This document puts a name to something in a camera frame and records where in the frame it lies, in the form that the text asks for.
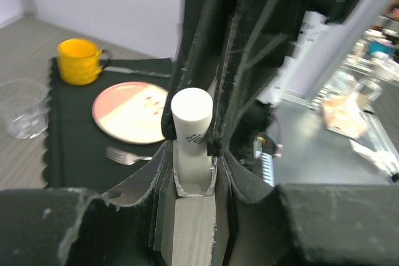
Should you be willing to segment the white nail polish cap brush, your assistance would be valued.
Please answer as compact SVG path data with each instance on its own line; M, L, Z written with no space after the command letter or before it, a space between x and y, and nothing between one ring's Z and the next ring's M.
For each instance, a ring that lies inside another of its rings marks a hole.
M206 132L213 116L213 99L200 88L185 88L175 94L171 101L171 112L178 147L184 154L205 154Z

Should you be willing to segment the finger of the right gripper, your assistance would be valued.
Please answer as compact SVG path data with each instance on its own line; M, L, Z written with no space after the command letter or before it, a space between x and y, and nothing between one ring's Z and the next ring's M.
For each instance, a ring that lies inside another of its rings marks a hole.
M220 157L240 119L277 75L309 0L236 0L218 65L210 156Z
M176 138L175 126L171 112L171 100L175 93L184 84L187 75L186 63L189 53L199 37L198 30L201 28L200 21L206 0L185 0L183 10L183 23L181 25L181 41L171 76L171 87L166 99L163 115L161 118L161 129L164 137L168 140Z

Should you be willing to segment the yellow mug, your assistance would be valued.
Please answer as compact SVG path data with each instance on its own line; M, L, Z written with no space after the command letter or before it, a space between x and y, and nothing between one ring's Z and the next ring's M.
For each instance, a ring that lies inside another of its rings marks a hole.
M67 39L57 46L57 65L61 79L76 86L93 83L110 66L113 56L86 39Z

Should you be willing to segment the clear plastic cup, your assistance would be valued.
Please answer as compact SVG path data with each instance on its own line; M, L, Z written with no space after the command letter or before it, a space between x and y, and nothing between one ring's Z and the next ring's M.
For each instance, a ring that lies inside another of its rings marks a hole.
M48 89L41 83L10 80L1 84L1 118L16 139L32 139L48 126Z

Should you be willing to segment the white nail polish bottle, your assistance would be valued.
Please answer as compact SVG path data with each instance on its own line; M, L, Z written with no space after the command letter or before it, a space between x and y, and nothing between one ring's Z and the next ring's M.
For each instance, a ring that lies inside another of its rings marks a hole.
M178 141L173 142L173 176L179 197L207 197L214 194L217 159L208 156L206 146L195 153L185 153Z

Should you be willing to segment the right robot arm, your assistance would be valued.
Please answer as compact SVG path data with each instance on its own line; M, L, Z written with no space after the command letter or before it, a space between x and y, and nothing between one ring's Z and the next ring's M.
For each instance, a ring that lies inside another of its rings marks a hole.
M305 57L304 18L342 24L360 0L184 0L180 48L170 96L214 87L205 150L231 152L249 164L257 131L271 124L271 92L285 85Z

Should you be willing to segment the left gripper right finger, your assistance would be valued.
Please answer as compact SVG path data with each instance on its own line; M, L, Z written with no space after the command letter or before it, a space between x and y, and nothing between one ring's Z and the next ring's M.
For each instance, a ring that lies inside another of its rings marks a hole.
M271 187L231 153L218 161L216 265L397 265L398 188Z

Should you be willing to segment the black scalloped placemat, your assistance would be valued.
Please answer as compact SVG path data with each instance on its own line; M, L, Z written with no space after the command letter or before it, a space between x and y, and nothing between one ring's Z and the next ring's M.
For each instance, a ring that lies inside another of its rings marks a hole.
M160 142L150 145L132 145L104 133L92 118L92 105L97 95L112 85L122 82L150 82L169 89L167 78L148 78L135 74L104 72L89 85L73 86L65 83L57 66L50 61L50 101L45 168L42 177L49 188L89 188L99 193L122 182L140 169L144 163L124 166L105 157L109 146L123 151L153 156Z

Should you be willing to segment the pink cream plate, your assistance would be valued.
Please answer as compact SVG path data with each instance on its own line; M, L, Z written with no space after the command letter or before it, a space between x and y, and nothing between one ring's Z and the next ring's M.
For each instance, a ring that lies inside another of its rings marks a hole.
M137 145L164 140L161 117L168 92L147 82L124 82L100 92L92 117L109 136Z

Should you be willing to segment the silver knife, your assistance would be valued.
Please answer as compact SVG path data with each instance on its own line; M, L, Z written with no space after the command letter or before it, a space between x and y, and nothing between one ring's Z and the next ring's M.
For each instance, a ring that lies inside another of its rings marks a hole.
M154 78L170 78L170 74L163 74L159 72L150 72L146 70L132 70L125 67L108 66L102 69L106 72L116 72L121 74L134 74L138 76L154 77Z

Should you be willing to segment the silver fork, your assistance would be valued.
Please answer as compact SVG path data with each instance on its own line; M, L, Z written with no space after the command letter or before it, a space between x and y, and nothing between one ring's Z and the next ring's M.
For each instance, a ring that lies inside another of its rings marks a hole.
M105 156L118 164L127 166L133 165L138 161L152 160L152 157L139 156L137 154L122 151L113 147L107 147L105 149Z

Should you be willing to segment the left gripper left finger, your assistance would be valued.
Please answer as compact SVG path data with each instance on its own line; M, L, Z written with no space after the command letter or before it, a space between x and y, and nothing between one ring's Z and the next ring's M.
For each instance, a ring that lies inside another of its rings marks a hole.
M85 188L1 192L2 265L170 265L173 145L103 194Z

